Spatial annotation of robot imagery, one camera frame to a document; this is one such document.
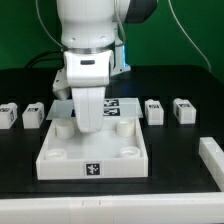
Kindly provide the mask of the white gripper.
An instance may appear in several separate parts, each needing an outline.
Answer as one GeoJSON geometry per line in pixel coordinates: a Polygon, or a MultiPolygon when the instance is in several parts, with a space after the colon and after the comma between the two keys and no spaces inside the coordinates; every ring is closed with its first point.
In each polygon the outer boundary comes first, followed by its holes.
{"type": "Polygon", "coordinates": [[[81,132],[99,131],[103,124],[105,90],[109,84],[114,53],[64,53],[68,85],[71,87],[77,125],[81,132]]]}

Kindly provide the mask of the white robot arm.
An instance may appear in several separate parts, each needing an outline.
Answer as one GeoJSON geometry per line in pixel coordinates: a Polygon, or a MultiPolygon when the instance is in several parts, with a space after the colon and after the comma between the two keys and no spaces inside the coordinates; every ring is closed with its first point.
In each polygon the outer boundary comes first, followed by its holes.
{"type": "Polygon", "coordinates": [[[123,71],[124,23],[142,23],[158,0],[56,0],[64,68],[57,82],[74,102],[80,131],[101,129],[110,77],[123,71]]]}

